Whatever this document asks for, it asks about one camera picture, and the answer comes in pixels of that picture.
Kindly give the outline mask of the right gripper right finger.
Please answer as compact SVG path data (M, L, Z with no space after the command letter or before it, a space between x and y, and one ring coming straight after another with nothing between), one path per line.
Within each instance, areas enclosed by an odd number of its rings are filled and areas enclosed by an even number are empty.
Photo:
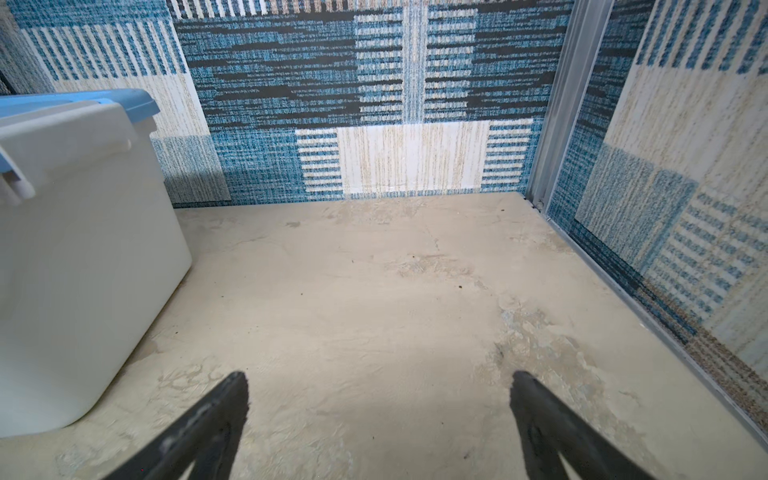
M530 479L567 479L565 464L581 479L652 477L527 371L513 373L510 409Z

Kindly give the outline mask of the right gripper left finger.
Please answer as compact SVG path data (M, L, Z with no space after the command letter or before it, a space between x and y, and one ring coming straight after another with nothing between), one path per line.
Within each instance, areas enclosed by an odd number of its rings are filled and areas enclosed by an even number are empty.
M248 413L248 381L234 371L109 479L228 479Z

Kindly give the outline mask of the white plastic storage bin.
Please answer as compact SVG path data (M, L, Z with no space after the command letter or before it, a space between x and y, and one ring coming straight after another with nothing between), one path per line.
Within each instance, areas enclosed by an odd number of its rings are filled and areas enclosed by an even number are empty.
M41 190L1 178L1 434L100 399L191 266L159 166L108 160Z

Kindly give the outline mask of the blue plastic bin lid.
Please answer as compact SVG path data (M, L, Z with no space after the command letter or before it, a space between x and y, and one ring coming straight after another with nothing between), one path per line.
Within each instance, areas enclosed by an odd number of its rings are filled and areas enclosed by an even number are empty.
M125 156L158 162L150 135L160 108L141 89L3 96L1 178L41 190Z

